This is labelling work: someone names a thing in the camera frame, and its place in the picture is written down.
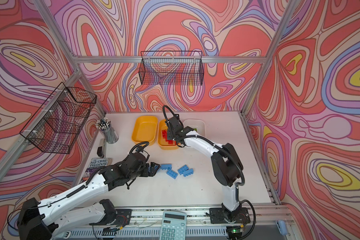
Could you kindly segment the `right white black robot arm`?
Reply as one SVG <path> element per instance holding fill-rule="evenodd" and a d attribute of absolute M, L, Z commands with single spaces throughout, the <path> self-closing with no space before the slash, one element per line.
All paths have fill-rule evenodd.
<path fill-rule="evenodd" d="M 213 173 L 223 188 L 224 210 L 232 213 L 239 209 L 239 187 L 245 184 L 243 165 L 231 144 L 218 144 L 200 135 L 191 127 L 184 126 L 180 116 L 167 105 L 162 107 L 168 139 L 180 148 L 192 148 L 211 159 Z"/>

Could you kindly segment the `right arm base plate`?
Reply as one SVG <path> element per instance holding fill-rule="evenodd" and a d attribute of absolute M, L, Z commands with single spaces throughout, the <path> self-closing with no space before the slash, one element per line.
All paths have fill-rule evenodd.
<path fill-rule="evenodd" d="M 233 212 L 225 208 L 210 208 L 206 215 L 212 224 L 241 224 L 245 226 L 251 223 L 247 208 L 237 208 Z"/>

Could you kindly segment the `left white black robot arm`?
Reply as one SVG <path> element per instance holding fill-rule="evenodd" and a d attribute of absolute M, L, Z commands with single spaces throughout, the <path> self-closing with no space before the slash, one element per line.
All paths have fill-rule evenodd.
<path fill-rule="evenodd" d="M 20 239 L 50 240 L 84 225 L 113 225 L 118 213 L 110 200 L 82 209 L 77 207 L 115 188 L 129 188 L 136 178 L 155 176 L 160 165 L 148 163 L 150 155 L 145 150 L 148 146 L 149 142 L 136 144 L 124 160 L 95 171 L 85 182 L 54 197 L 24 202 L 17 220 Z"/>

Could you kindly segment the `red lego brick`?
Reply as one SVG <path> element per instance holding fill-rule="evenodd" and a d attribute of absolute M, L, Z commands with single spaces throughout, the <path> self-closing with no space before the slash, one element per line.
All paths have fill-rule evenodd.
<path fill-rule="evenodd" d="M 167 138 L 167 130 L 162 130 L 162 136 L 164 139 Z"/>
<path fill-rule="evenodd" d="M 168 144 L 169 146 L 174 146 L 174 145 L 176 145 L 176 142 L 173 141 L 173 140 L 166 140 L 166 142 L 167 142 L 167 144 Z"/>

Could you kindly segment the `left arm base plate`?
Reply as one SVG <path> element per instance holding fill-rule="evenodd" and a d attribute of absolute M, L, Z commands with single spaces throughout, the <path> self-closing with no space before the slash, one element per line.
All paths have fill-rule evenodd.
<path fill-rule="evenodd" d="M 91 223 L 90 226 L 117 226 L 125 227 L 130 223 L 132 209 L 105 210 L 105 216 L 97 223 Z"/>

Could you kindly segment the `blue lego brick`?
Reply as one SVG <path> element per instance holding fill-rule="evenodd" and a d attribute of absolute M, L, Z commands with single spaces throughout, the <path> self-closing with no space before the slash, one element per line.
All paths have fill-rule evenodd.
<path fill-rule="evenodd" d="M 187 177 L 187 176 L 190 176 L 194 173 L 194 170 L 193 169 L 188 169 L 186 171 L 183 172 L 183 176 L 184 177 Z"/>
<path fill-rule="evenodd" d="M 162 164 L 161 165 L 161 170 L 171 170 L 172 169 L 172 164 Z"/>
<path fill-rule="evenodd" d="M 167 170 L 167 172 L 166 172 L 166 174 L 168 175 L 168 176 L 170 176 L 172 179 L 176 179 L 177 177 L 178 177 L 178 173 L 176 173 L 175 171 L 173 171 L 173 170 L 171 170 L 171 169 L 169 169 L 169 170 Z"/>
<path fill-rule="evenodd" d="M 178 169 L 178 173 L 182 175 L 185 171 L 189 170 L 189 167 L 187 165 L 183 165 Z"/>

